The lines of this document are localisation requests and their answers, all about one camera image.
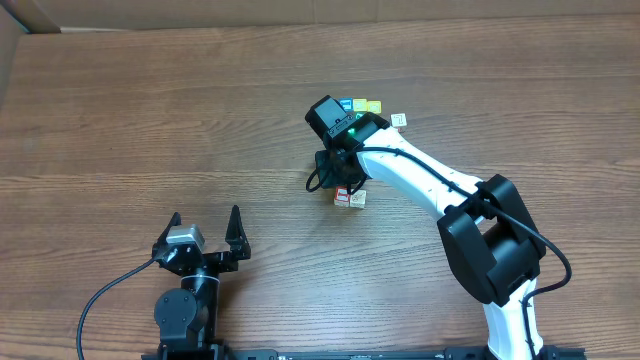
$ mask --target blue block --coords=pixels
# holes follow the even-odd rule
[[[353,99],[352,98],[343,98],[338,100],[338,102],[340,103],[340,105],[342,105],[342,108],[344,109],[344,111],[353,111]]]

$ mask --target white arm segment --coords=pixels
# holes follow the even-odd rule
[[[364,147],[388,147],[402,149],[419,158],[447,179],[458,184],[463,190],[473,194],[478,189],[475,184],[481,181],[474,176],[465,175],[438,162],[429,155],[409,144],[395,128],[378,130],[364,142]],[[359,152],[358,161],[362,169],[373,179],[378,179],[404,193],[409,199],[424,208],[429,215],[438,220],[449,205],[460,205],[466,198],[435,178],[420,165],[402,156],[385,152]],[[509,297],[503,307],[491,303],[484,305],[484,313],[489,326],[489,349],[498,360],[530,360],[531,354],[526,342],[524,319],[520,300],[533,291],[536,280],[526,281]],[[528,311],[531,338],[536,353],[542,347],[542,338],[536,328],[533,300]]]
[[[509,297],[509,302],[503,307],[491,304],[482,304],[484,315],[489,325],[489,350],[496,358],[531,360],[531,352],[527,344],[527,334],[524,330],[524,317],[522,316],[522,298],[536,288],[538,279],[527,280],[520,285]],[[536,314],[533,307],[533,299],[529,300],[531,307],[527,309],[531,340],[536,354],[542,348],[542,338],[536,327]]]
[[[424,161],[435,171],[471,194],[478,191],[475,184],[482,181],[477,177],[455,171],[418,150],[398,134],[398,130],[393,127],[376,131],[365,140],[364,147],[368,146],[402,149]],[[420,165],[405,157],[391,153],[366,151],[358,153],[358,161],[364,172],[372,179],[382,180],[400,190],[436,220],[444,215],[444,209],[447,206],[460,205],[466,199],[455,191],[450,191],[448,186]]]

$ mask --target brown tabletop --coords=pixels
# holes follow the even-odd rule
[[[366,209],[304,182],[326,94],[382,101],[443,163],[518,187],[569,257],[536,298],[546,344],[640,357],[640,16],[34,35],[0,118],[0,357],[75,357],[94,292],[148,259],[174,211],[225,247],[240,206],[253,247],[222,275],[234,348],[419,350],[486,344],[435,222],[370,181]],[[550,253],[539,284],[563,276]],[[105,294],[88,359],[158,343],[153,267]]]

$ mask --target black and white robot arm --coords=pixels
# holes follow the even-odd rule
[[[535,290],[544,244],[500,216],[481,234],[477,224],[495,214],[467,196],[490,202],[537,232],[513,184],[500,175],[483,182],[453,170],[411,145],[386,120],[372,113],[356,119],[328,96],[305,119],[326,147],[316,154],[319,186],[355,183],[367,176],[386,182],[424,208],[438,221],[452,272],[483,303],[489,350],[500,360],[531,359],[528,327],[537,354],[543,341],[533,301],[528,301],[528,324],[521,304]],[[453,191],[452,184],[459,190]]]

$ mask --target cube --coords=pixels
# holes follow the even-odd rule
[[[404,132],[407,129],[407,116],[402,114],[391,114],[391,126],[398,129],[398,132]]]
[[[353,111],[367,111],[367,99],[353,99]]]
[[[364,203],[367,198],[366,190],[358,190],[355,194],[351,195],[349,199],[349,206],[364,209]]]
[[[338,186],[336,188],[336,196],[333,198],[333,204],[336,206],[349,207],[350,198],[347,188]]]
[[[338,100],[338,102],[340,103],[340,105],[342,105],[342,108],[344,109],[344,111],[353,111],[353,99],[352,98],[342,98],[340,100]]]
[[[367,101],[367,111],[374,114],[380,114],[382,112],[382,102],[380,101]]]

